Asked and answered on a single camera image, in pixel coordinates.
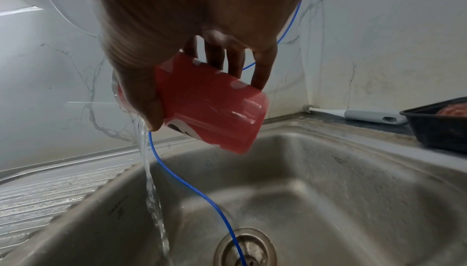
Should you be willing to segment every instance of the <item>sink basin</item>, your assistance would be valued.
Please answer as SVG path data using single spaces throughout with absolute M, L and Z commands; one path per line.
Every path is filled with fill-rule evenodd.
M 269 239 L 267 263 L 467 265 L 467 159 L 422 149 L 412 137 L 293 119 L 265 125 L 242 156 L 187 139 L 156 148 L 234 229 Z M 213 208 L 155 162 L 151 172 L 173 265 L 239 265 L 219 245 L 228 232 Z M 138 165 L 0 265 L 155 265 L 160 237 L 145 197 Z

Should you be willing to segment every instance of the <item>blue cable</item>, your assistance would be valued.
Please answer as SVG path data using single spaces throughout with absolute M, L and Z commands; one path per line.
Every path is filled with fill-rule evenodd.
M 242 261 L 243 266 L 248 266 L 247 261 L 245 260 L 245 256 L 243 255 L 242 249 L 240 247 L 240 244 L 238 243 L 237 237 L 235 236 L 234 230 L 232 229 L 232 226 L 230 226 L 229 221 L 227 220 L 226 216 L 224 213 L 221 211 L 221 209 L 217 206 L 215 202 L 213 202 L 206 194 L 203 192 L 199 191 L 195 187 L 191 186 L 188 182 L 177 176 L 174 172 L 172 172 L 166 165 L 163 163 L 162 159 L 159 157 L 159 155 L 156 152 L 156 149 L 154 148 L 154 143 L 152 142 L 152 134 L 151 132 L 148 133 L 149 136 L 149 144 L 151 145 L 152 153 L 154 153 L 154 156 L 157 159 L 157 162 L 161 165 L 162 168 L 166 172 L 168 172 L 172 177 L 174 177 L 176 180 L 180 181 L 183 185 L 186 187 L 190 188 L 194 192 L 196 192 L 200 197 L 204 198 L 207 202 L 209 202 L 212 207 L 219 213 L 220 217 L 225 223 L 225 226 L 227 226 L 227 229 L 229 230 L 230 236 L 232 237 L 233 243 L 235 244 L 235 247 L 237 248 L 238 254 L 240 255 L 240 260 Z
M 301 5 L 301 4 L 302 4 L 302 1 L 300 1 L 300 2 L 298 3 L 297 8 L 295 9 L 295 13 L 293 14 L 292 20 L 291 20 L 290 23 L 288 24 L 286 30 L 285 30 L 284 33 L 281 35 L 281 37 L 279 38 L 279 40 L 277 41 L 277 43 L 280 43 L 280 42 L 281 42 L 281 40 L 286 36 L 288 30 L 291 28 L 293 22 L 295 21 L 295 18 L 297 17 L 298 10 L 300 10 L 300 5 Z M 255 65 L 255 64 L 256 64 L 256 62 L 253 62 L 253 63 L 251 63 L 250 65 L 244 67 L 243 70 L 248 69 L 248 68 L 250 68 L 251 66 L 253 66 L 253 65 Z
M 279 38 L 279 40 L 277 41 L 277 43 L 280 43 L 281 40 L 286 36 L 287 32 L 289 31 L 289 29 L 291 28 L 295 18 L 297 17 L 297 14 L 298 14 L 298 10 L 300 9 L 300 5 L 302 4 L 302 1 L 300 1 L 297 5 L 297 8 L 295 9 L 295 13 L 293 14 L 293 17 L 292 17 L 292 20 L 290 21 L 290 23 L 288 24 L 286 30 L 284 31 L 284 33 L 281 35 L 281 37 Z M 251 66 L 255 65 L 256 62 L 253 62 L 251 63 L 250 65 L 246 66 L 243 70 L 245 69 L 248 69 L 250 68 Z M 159 155 L 157 154 L 156 152 L 156 149 L 154 148 L 154 143 L 152 142 L 152 133 L 149 132 L 148 133 L 148 137 L 149 137 L 149 144 L 151 145 L 151 149 L 152 149 L 152 153 L 154 154 L 154 157 L 156 158 L 157 162 L 159 163 L 159 165 L 161 165 L 161 167 L 166 171 L 168 172 L 172 177 L 174 177 L 176 180 L 178 180 L 179 182 L 181 182 L 183 185 L 185 185 L 186 187 L 190 188 L 191 190 L 193 190 L 196 194 L 198 194 L 200 197 L 204 198 L 207 202 L 209 202 L 209 204 L 219 213 L 220 217 L 222 218 L 222 220 L 224 221 L 225 223 L 225 226 L 227 226 L 227 229 L 229 230 L 229 233 L 230 233 L 230 236 L 232 237 L 232 241 L 233 241 L 233 244 L 235 244 L 235 247 L 237 248 L 237 251 L 238 251 L 238 255 L 240 256 L 240 260 L 242 261 L 242 265 L 243 266 L 248 266 L 247 265 L 247 261 L 245 260 L 245 256 L 243 255 L 243 251 L 240 247 L 240 244 L 238 243 L 238 240 L 237 240 L 237 237 L 235 236 L 235 233 L 234 233 L 234 230 L 232 229 L 232 226 L 230 225 L 229 221 L 227 220 L 227 217 L 224 215 L 224 213 L 222 212 L 222 210 L 217 206 L 217 204 L 215 202 L 213 202 L 206 194 L 204 194 L 203 192 L 199 191 L 198 189 L 196 189 L 195 187 L 191 186 L 188 182 L 186 182 L 185 180 L 183 180 L 182 178 L 180 178 L 179 176 L 177 176 L 177 174 L 175 174 L 174 172 L 172 172 L 166 165 L 165 163 L 163 163 L 162 159 L 159 157 Z

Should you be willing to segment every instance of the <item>black tray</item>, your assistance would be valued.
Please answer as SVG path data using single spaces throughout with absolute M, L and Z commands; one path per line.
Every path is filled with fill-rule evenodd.
M 401 111 L 417 140 L 425 146 L 467 153 L 467 117 L 436 115 L 444 107 L 467 102 L 467 97 Z

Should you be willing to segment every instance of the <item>sink drain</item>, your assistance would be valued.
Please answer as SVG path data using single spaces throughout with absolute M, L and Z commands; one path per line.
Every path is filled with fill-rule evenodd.
M 234 230 L 248 266 L 277 266 L 277 257 L 271 240 L 254 228 Z M 217 246 L 214 266 L 242 266 L 237 249 L 230 234 Z

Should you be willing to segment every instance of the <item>water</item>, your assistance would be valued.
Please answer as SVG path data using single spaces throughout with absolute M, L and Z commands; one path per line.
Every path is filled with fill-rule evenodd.
M 149 166 L 149 161 L 147 159 L 148 151 L 148 131 L 144 125 L 144 120 L 138 117 L 133 120 L 135 126 L 135 133 L 138 138 L 138 147 L 140 149 L 141 157 L 143 158 L 144 169 L 146 171 L 146 190 L 147 198 L 146 205 L 147 210 L 151 214 L 152 221 L 157 231 L 161 235 L 161 247 L 160 250 L 163 255 L 164 263 L 172 265 L 171 259 L 169 257 L 169 240 L 167 238 L 167 233 L 165 232 L 164 220 L 162 218 L 162 208 L 161 202 L 159 200 L 159 195 L 157 194 L 156 186 L 152 180 L 151 170 Z

